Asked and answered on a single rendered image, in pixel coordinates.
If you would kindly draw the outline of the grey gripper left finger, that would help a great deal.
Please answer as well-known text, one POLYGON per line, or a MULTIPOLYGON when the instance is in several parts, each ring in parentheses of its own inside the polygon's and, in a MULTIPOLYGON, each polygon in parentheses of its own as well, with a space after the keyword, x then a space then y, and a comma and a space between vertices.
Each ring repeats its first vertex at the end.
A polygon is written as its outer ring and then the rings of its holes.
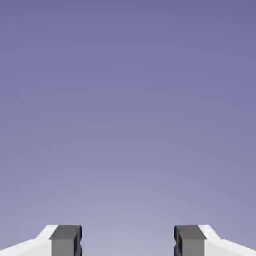
POLYGON ((0 256, 83 256, 83 228, 48 224, 37 237, 0 250, 0 256))

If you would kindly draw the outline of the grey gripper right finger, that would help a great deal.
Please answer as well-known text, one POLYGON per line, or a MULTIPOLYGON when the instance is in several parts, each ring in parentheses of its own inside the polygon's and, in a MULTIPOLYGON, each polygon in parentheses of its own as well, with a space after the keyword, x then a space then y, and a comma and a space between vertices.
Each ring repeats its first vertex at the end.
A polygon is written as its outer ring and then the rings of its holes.
POLYGON ((208 224, 175 225, 173 256, 256 256, 256 250, 222 239, 208 224))

